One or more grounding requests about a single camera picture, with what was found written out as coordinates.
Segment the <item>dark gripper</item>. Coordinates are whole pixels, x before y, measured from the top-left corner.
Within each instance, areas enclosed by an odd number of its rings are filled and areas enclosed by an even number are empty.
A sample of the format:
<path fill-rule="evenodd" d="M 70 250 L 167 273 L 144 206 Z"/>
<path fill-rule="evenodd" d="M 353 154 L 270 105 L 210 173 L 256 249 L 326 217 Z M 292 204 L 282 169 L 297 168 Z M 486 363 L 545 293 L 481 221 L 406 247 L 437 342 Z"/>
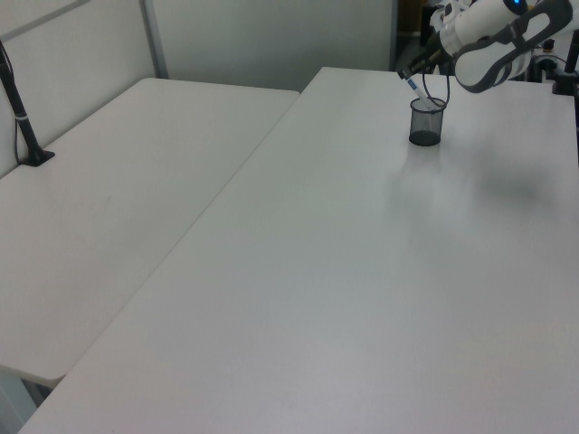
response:
<path fill-rule="evenodd" d="M 428 66 L 446 63 L 454 54 L 455 32 L 442 29 L 429 39 L 424 52 L 412 59 L 407 66 L 402 67 L 397 74 L 402 80 L 409 80 L 415 74 L 424 73 L 428 70 Z"/>

